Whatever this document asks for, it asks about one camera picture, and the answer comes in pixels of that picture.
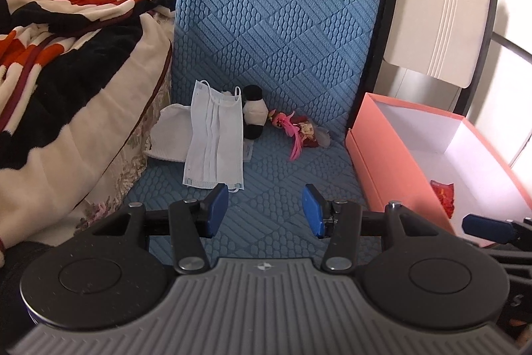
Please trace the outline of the white surgical face mask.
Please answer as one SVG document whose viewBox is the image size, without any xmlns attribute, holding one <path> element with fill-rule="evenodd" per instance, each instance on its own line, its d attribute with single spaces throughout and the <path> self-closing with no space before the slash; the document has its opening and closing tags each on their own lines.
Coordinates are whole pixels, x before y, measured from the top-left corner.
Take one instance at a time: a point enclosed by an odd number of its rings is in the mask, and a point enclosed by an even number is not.
<svg viewBox="0 0 532 355">
<path fill-rule="evenodd" d="M 243 184 L 243 97 L 240 88 L 219 92 L 205 81 L 195 83 L 190 106 L 192 138 L 184 164 L 183 184 L 212 189 Z"/>
</svg>

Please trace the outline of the red foil snack packet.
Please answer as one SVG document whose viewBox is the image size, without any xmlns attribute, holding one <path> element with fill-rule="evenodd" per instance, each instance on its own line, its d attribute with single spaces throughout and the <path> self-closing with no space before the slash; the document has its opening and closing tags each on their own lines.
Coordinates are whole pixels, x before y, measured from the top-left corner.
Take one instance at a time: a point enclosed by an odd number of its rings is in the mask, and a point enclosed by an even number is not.
<svg viewBox="0 0 532 355">
<path fill-rule="evenodd" d="M 455 185 L 453 183 L 444 184 L 431 180 L 430 186 L 436 194 L 447 217 L 451 219 L 455 211 Z"/>
</svg>

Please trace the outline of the white textured cloth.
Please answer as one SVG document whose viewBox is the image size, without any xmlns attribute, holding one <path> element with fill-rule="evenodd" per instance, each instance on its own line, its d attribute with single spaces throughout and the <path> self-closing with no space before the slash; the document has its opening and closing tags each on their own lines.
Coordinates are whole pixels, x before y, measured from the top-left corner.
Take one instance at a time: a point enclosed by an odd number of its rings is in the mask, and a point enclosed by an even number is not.
<svg viewBox="0 0 532 355">
<path fill-rule="evenodd" d="M 158 121 L 153 125 L 144 154 L 152 159 L 185 162 L 191 139 L 190 107 L 170 104 L 161 110 Z"/>
</svg>

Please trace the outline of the pink feather bird toy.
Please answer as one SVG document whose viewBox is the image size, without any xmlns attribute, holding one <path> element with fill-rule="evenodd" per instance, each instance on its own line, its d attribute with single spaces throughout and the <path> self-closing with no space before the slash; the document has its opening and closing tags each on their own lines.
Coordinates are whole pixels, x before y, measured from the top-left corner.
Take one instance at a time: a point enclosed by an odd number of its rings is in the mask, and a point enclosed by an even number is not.
<svg viewBox="0 0 532 355">
<path fill-rule="evenodd" d="M 271 124 L 282 131 L 293 140 L 292 149 L 290 152 L 290 161 L 294 161 L 299 158 L 303 149 L 303 139 L 299 133 L 299 127 L 292 122 L 292 117 L 295 112 L 286 114 L 272 109 L 269 112 L 269 120 Z"/>
</svg>

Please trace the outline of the small red doll packet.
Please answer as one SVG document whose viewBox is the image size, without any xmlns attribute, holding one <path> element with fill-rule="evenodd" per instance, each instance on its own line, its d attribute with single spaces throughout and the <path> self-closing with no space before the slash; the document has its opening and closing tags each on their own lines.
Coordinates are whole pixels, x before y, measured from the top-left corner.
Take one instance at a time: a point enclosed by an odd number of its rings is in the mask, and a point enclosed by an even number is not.
<svg viewBox="0 0 532 355">
<path fill-rule="evenodd" d="M 299 129 L 299 137 L 304 148 L 318 148 L 318 138 L 316 128 L 306 116 L 299 116 L 295 125 Z"/>
</svg>

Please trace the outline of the crumpled clear plastic wrapper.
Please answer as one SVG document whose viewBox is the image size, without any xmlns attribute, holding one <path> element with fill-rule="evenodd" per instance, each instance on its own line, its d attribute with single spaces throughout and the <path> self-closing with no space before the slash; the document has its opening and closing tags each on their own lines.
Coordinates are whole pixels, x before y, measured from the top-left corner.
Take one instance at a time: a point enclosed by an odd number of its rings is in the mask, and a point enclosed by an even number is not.
<svg viewBox="0 0 532 355">
<path fill-rule="evenodd" d="M 316 126 L 314 127 L 315 130 L 315 138 L 316 142 L 318 143 L 318 146 L 321 148 L 328 148 L 331 144 L 331 136 L 327 129 Z"/>
</svg>

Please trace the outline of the packaged beige powder puff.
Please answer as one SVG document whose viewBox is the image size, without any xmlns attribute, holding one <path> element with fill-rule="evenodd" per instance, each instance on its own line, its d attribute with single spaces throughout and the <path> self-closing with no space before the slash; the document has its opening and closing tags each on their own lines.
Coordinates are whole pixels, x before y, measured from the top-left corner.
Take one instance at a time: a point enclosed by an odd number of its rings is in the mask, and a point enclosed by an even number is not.
<svg viewBox="0 0 532 355">
<path fill-rule="evenodd" d="M 243 140 L 243 162 L 247 163 L 250 162 L 252 159 L 252 152 L 253 152 L 253 140 L 244 139 Z"/>
</svg>

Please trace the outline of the pink cardboard box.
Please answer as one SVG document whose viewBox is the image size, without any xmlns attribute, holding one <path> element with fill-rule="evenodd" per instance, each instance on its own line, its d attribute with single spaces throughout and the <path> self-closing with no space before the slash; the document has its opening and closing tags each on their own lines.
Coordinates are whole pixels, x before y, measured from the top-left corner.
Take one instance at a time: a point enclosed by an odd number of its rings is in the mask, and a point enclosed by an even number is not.
<svg viewBox="0 0 532 355">
<path fill-rule="evenodd" d="M 464 117 L 418 103 L 366 94 L 345 146 L 371 211 L 403 203 L 463 237 L 462 220 L 476 214 L 521 221 L 531 197 L 505 160 Z M 455 185 L 449 219 L 430 186 Z"/>
</svg>

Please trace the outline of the floral sofa cover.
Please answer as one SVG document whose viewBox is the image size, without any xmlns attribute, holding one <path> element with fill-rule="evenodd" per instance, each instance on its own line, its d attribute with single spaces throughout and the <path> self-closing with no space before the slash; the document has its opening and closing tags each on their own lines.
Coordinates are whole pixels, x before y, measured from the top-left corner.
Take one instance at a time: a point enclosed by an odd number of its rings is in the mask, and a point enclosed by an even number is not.
<svg viewBox="0 0 532 355">
<path fill-rule="evenodd" d="M 171 102 L 170 74 L 161 86 L 130 134 L 123 148 L 114 157 L 91 192 L 77 207 L 80 219 L 75 234 L 89 228 L 100 219 L 117 211 L 136 181 L 147 168 L 146 150 L 151 145 L 150 132 L 158 121 L 161 110 Z"/>
</svg>

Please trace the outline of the panda plush toy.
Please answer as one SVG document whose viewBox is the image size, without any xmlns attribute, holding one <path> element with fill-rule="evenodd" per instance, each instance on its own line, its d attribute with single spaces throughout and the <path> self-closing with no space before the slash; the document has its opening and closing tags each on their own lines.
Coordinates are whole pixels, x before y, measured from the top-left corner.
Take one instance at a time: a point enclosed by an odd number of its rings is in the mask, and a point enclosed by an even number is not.
<svg viewBox="0 0 532 355">
<path fill-rule="evenodd" d="M 243 88 L 243 137 L 246 140 L 259 139 L 268 116 L 262 88 L 258 85 Z"/>
</svg>

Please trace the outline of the red black white blanket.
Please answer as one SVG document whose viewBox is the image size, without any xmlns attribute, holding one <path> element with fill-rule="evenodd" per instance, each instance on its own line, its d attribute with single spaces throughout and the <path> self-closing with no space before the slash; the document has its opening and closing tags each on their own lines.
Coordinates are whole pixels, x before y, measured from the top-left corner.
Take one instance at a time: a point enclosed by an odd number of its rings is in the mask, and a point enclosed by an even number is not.
<svg viewBox="0 0 532 355">
<path fill-rule="evenodd" d="M 57 245 L 170 74 L 176 0 L 1 0 L 1 246 Z"/>
</svg>

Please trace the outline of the beige folding chair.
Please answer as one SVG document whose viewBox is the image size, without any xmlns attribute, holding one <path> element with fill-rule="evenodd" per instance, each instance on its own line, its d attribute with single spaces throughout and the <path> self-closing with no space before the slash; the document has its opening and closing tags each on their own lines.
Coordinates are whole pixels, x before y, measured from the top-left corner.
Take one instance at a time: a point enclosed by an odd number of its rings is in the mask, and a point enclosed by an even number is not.
<svg viewBox="0 0 532 355">
<path fill-rule="evenodd" d="M 494 31 L 497 1 L 380 0 L 361 94 L 374 90 L 387 63 L 459 88 L 454 111 L 466 115 L 492 41 L 531 60 L 529 52 Z"/>
</svg>

